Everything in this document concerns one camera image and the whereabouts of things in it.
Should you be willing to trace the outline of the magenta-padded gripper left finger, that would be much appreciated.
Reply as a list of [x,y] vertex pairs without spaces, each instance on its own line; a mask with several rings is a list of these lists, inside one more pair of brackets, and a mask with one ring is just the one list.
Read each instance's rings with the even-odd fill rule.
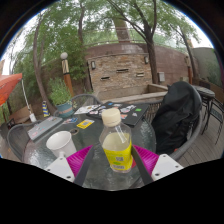
[[65,157],[64,152],[60,152],[59,157],[46,168],[46,171],[82,186],[93,159],[94,151],[94,146],[90,145],[69,157]]

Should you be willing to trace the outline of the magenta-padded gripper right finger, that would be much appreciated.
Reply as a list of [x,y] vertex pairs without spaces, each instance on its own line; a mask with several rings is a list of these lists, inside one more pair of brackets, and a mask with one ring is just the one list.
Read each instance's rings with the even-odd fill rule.
[[182,169],[182,166],[167,154],[157,155],[137,145],[132,146],[132,156],[145,185]]

